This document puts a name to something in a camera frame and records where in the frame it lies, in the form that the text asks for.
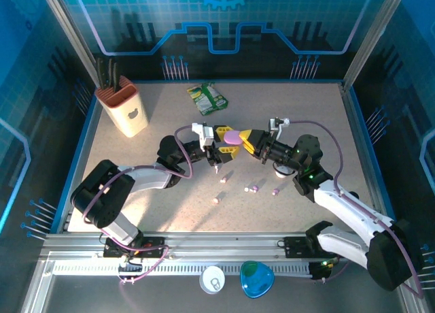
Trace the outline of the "purple earbud charging case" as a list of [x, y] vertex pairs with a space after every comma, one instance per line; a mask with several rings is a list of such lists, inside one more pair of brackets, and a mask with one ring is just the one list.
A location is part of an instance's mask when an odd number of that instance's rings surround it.
[[240, 136], [240, 131], [230, 130], [224, 134], [224, 142], [233, 146], [240, 146], [243, 140]]

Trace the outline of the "white earbud charging case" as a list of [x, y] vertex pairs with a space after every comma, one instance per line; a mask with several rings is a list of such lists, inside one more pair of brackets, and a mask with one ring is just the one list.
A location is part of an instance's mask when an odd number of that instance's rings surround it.
[[275, 174], [278, 178], [286, 178], [294, 174], [294, 170], [285, 165], [278, 165], [277, 163], [273, 163], [273, 169], [275, 170]]

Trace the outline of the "green sponge package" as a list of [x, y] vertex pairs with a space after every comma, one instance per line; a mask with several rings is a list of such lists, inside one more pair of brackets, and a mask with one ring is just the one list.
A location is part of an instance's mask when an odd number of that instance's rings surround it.
[[228, 100], [215, 88], [214, 82], [206, 82], [187, 90], [202, 116], [208, 116], [228, 107]]

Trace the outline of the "cream knife block orange top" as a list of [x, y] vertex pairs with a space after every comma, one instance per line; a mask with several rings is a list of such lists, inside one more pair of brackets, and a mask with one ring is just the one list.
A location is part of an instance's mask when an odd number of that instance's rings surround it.
[[120, 76], [119, 91], [98, 88], [95, 95], [112, 122], [126, 137], [134, 137], [147, 127], [148, 118], [139, 89], [128, 78]]

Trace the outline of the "white round lid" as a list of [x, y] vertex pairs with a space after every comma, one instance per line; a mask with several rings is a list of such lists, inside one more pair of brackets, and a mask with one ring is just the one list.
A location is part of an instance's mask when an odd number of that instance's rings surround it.
[[199, 277], [201, 289], [209, 295], [219, 293], [225, 285], [224, 272], [217, 266], [207, 267]]

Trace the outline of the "blue-lidded triangular container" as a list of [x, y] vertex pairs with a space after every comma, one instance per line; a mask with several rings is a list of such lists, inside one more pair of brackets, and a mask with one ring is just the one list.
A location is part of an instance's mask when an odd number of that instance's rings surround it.
[[275, 281], [272, 269], [262, 262], [246, 261], [240, 270], [241, 287], [250, 299], [257, 299], [266, 294]]

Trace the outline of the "aluminium table side rail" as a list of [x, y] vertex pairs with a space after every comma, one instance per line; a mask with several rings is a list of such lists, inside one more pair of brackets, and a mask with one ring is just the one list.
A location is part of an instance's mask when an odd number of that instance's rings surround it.
[[60, 196], [56, 214], [52, 222], [50, 233], [62, 233], [63, 226], [71, 209], [70, 197], [75, 188], [82, 181], [84, 170], [88, 162], [88, 157], [94, 140], [94, 136], [101, 117], [102, 105], [94, 97], [91, 101], [77, 147], [71, 162], [69, 173], [65, 181], [63, 191]]
[[372, 204], [382, 214], [396, 220], [355, 91], [353, 88], [342, 90], [341, 95]]

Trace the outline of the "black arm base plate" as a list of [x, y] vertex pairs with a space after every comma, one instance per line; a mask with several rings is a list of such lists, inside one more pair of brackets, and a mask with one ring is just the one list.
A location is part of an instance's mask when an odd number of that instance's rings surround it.
[[128, 259], [160, 258], [163, 254], [165, 239], [163, 237], [146, 237], [139, 234], [129, 245], [121, 246], [107, 238], [103, 249], [105, 258]]
[[285, 237], [283, 248], [287, 259], [331, 259], [336, 256], [322, 250], [307, 237]]

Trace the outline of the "aluminium frame post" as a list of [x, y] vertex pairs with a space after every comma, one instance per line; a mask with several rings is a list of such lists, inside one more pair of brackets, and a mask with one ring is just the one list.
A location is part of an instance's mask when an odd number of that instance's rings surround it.
[[96, 70], [96, 60], [83, 35], [76, 26], [72, 15], [69, 13], [67, 5], [63, 0], [46, 0], [46, 2], [95, 86], [100, 86]]
[[384, 0], [343, 78], [346, 93], [353, 86], [402, 0]]

